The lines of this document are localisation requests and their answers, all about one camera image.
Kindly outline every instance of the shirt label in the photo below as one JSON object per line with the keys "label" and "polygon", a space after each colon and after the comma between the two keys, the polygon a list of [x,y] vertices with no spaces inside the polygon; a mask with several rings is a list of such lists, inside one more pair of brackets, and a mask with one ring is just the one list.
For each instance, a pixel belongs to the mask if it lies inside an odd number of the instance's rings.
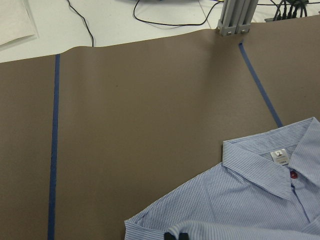
{"label": "shirt label", "polygon": [[270,152],[270,154],[271,154],[273,161],[276,164],[280,164],[282,166],[289,164],[289,157],[288,157],[288,154],[284,148]]}

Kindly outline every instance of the brown paper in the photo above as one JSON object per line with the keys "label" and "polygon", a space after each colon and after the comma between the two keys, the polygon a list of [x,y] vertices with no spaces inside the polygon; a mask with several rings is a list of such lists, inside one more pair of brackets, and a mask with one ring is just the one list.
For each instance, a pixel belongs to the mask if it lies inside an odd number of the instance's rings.
{"label": "brown paper", "polygon": [[47,238],[54,56],[0,64],[0,239]]}
{"label": "brown paper", "polygon": [[56,239],[123,239],[124,220],[276,124],[212,30],[61,55]]}
{"label": "brown paper", "polygon": [[248,57],[284,125],[320,119],[320,16],[253,24]]}

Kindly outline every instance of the white paper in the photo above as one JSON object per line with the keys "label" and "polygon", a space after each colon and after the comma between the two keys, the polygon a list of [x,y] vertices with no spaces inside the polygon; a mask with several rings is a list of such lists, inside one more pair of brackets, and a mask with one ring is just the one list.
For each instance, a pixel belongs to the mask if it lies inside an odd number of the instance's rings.
{"label": "white paper", "polygon": [[33,34],[23,0],[0,0],[0,45]]}

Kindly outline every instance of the cable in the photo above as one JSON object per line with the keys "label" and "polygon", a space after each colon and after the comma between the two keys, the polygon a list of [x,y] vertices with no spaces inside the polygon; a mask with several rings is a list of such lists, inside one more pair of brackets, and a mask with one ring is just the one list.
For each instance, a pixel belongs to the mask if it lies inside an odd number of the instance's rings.
{"label": "cable", "polygon": [[294,10],[294,11],[295,11],[295,12],[296,12],[296,10],[298,11],[299,7],[301,7],[300,18],[302,18],[302,15],[303,15],[303,12],[302,12],[302,11],[304,11],[304,16],[307,17],[307,9],[306,9],[305,3],[304,3],[302,0],[295,0],[295,1],[292,3],[292,5],[294,5],[296,2],[300,2],[301,6],[297,5],[297,6],[295,7],[295,10]]}
{"label": "cable", "polygon": [[281,0],[281,2],[279,3],[278,7],[276,8],[276,12],[275,12],[275,15],[274,15],[274,17],[273,17],[273,21],[278,20],[278,19],[279,19],[279,16],[281,16],[281,13],[280,13],[280,15],[278,15],[278,13],[279,13],[280,7],[281,7],[281,5],[283,4],[284,1],[285,1],[285,0]]}
{"label": "cable", "polygon": [[[224,2],[223,0],[222,1],[219,1],[219,0],[212,0],[212,1],[215,1],[215,2]],[[267,4],[267,3],[258,3],[257,5],[258,6],[278,6],[278,4],[276,4],[273,0],[270,0],[273,4]],[[308,5],[308,4],[320,4],[320,1],[317,1],[317,2],[304,2],[305,5]]]}
{"label": "cable", "polygon": [[286,19],[291,19],[292,18],[292,9],[293,9],[293,5],[291,4],[288,15],[286,16]]}
{"label": "cable", "polygon": [[136,4],[134,6],[134,9],[133,9],[133,17],[135,19],[137,19],[138,21],[140,22],[143,22],[143,23],[147,23],[147,24],[156,24],[156,25],[162,25],[162,26],[173,26],[173,27],[184,27],[184,26],[201,26],[203,25],[207,20],[208,20],[208,17],[211,13],[211,11],[214,9],[214,7],[220,3],[223,3],[223,1],[218,1],[218,0],[214,0],[216,3],[211,7],[209,13],[207,14],[207,16],[205,17],[205,20],[201,23],[186,23],[186,24],[168,24],[168,23],[161,23],[161,22],[154,22],[154,21],[146,21],[146,20],[143,20],[143,19],[140,19],[136,16],[136,8],[138,6],[138,3],[140,2],[140,0],[137,0],[136,1]]}
{"label": "cable", "polygon": [[287,19],[287,1],[284,1],[284,9],[283,9],[283,15],[281,20],[286,20]]}
{"label": "cable", "polygon": [[83,19],[84,24],[85,24],[85,27],[86,27],[86,29],[87,29],[90,37],[91,37],[91,42],[92,42],[91,47],[94,47],[94,36],[91,34],[91,32],[90,32],[90,30],[89,30],[89,27],[88,27],[88,24],[87,24],[86,19],[85,19],[73,6],[71,6],[71,3],[70,3],[69,0],[66,0],[66,1],[68,2],[69,7],[72,8],[72,9],[76,12],[76,14],[78,14],[78,15]]}
{"label": "cable", "polygon": [[280,4],[279,5],[277,5],[273,0],[270,0],[272,3],[273,3],[273,5],[275,5],[276,6],[276,9],[278,9],[279,8],[279,13],[280,13],[280,15],[281,15],[281,10],[280,10]]}

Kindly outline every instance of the shirt collar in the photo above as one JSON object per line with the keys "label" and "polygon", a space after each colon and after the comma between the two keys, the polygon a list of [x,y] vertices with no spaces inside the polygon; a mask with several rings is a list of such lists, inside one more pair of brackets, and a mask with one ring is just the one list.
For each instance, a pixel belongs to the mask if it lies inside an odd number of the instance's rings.
{"label": "shirt collar", "polygon": [[222,165],[269,193],[290,200],[290,170],[260,155],[294,145],[288,167],[320,187],[320,123],[314,117],[224,141]]}

